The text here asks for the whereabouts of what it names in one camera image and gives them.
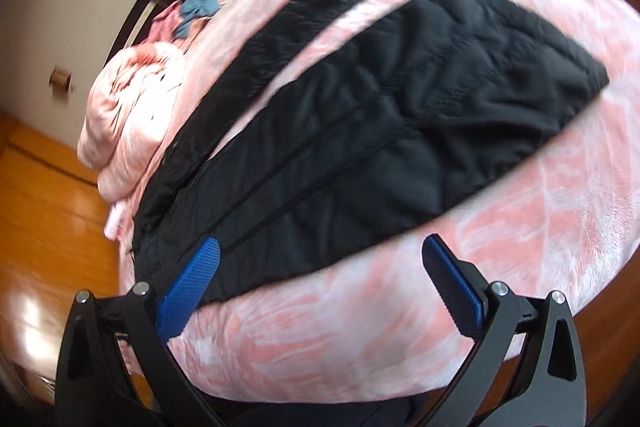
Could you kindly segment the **brown wall switch plate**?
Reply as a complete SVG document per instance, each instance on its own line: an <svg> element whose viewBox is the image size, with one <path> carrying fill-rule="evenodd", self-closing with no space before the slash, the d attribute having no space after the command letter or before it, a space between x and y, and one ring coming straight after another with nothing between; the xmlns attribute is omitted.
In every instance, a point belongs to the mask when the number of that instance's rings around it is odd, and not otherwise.
<svg viewBox="0 0 640 427"><path fill-rule="evenodd" d="M72 92L72 74L55 67L49 77L49 86L55 95L69 95Z"/></svg>

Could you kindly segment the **black quilted pants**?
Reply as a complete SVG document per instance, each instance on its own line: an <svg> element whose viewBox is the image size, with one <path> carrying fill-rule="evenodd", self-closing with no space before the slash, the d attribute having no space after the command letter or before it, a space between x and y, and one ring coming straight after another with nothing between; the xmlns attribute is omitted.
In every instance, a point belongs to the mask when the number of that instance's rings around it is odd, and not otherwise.
<svg viewBox="0 0 640 427"><path fill-rule="evenodd" d="M203 299L322 270L433 220L563 130L604 66L510 0L411 0L235 121L361 0L292 0L175 135L134 217L134 274L176 275L206 239Z"/></svg>

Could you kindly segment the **pink patterned bed blanket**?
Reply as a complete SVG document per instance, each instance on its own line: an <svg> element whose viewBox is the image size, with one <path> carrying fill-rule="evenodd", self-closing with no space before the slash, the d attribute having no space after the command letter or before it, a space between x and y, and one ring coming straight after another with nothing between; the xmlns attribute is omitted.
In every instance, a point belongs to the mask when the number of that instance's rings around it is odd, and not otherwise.
<svg viewBox="0 0 640 427"><path fill-rule="evenodd" d="M250 34L290 0L224 0L186 52L172 139ZM407 0L366 0L281 72L278 86ZM317 274L194 313L169 343L194 384L243 401L381 400L445 386L471 343L420 249L438 233L491 280L566 295L590 384L614 387L639 346L639 0L512 0L605 64L608 87L557 138L446 216Z"/></svg>

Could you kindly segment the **rolled pink comforter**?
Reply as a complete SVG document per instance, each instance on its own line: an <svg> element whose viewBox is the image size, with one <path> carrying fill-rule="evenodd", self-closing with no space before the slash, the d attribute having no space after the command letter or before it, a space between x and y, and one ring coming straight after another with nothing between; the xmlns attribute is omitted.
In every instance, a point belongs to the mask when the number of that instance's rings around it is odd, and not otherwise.
<svg viewBox="0 0 640 427"><path fill-rule="evenodd" d="M178 46L145 43L118 51L94 80L77 157L107 202L134 191L163 142L183 64Z"/></svg>

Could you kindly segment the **blue garment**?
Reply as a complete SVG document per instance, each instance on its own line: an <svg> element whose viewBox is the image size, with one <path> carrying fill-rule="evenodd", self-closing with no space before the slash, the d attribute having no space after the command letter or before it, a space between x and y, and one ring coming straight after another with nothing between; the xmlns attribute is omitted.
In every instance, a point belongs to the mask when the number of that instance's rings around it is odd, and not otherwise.
<svg viewBox="0 0 640 427"><path fill-rule="evenodd" d="M180 6L181 22L174 31L175 39L185 39L194 20L213 16L220 8L218 0L186 0Z"/></svg>

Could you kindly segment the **pink garment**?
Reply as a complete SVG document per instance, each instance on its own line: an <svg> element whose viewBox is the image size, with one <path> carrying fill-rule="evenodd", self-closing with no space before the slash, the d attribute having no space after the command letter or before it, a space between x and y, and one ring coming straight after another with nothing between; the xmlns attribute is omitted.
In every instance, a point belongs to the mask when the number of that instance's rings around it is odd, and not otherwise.
<svg viewBox="0 0 640 427"><path fill-rule="evenodd" d="M166 9L153 18L151 27L142 43L175 41L175 32L183 22L181 14L182 1L172 2Z"/></svg>

